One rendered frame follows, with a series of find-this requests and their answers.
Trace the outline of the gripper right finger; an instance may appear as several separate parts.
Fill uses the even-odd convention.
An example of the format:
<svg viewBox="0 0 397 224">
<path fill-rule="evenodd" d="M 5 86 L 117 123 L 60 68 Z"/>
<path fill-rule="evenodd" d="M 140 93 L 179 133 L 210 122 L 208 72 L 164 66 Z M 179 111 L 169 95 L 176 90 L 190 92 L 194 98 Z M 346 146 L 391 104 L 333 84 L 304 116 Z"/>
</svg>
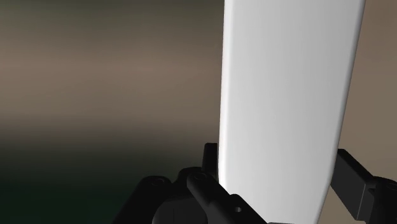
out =
<svg viewBox="0 0 397 224">
<path fill-rule="evenodd" d="M 372 175 L 345 149 L 337 150 L 330 186 L 356 221 L 397 224 L 397 181 Z"/>
</svg>

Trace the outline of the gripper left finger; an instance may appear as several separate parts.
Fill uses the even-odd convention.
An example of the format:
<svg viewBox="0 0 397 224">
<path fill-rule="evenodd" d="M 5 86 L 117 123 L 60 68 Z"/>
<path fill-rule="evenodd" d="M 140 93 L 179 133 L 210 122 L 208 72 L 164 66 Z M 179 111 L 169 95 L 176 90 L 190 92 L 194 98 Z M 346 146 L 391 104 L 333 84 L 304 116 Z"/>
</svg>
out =
<svg viewBox="0 0 397 224">
<path fill-rule="evenodd" d="M 218 183 L 218 145 L 204 145 L 202 165 L 140 180 L 112 224 L 268 224 L 241 196 Z"/>
</svg>

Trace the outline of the white smooth rounded object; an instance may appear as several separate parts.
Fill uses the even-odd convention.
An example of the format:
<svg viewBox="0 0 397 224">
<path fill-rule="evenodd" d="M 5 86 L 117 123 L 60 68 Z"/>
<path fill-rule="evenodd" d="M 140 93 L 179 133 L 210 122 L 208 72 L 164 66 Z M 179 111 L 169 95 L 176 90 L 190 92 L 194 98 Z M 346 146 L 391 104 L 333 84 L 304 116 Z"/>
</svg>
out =
<svg viewBox="0 0 397 224">
<path fill-rule="evenodd" d="M 265 221 L 317 224 L 366 0 L 225 0 L 218 179 Z"/>
</svg>

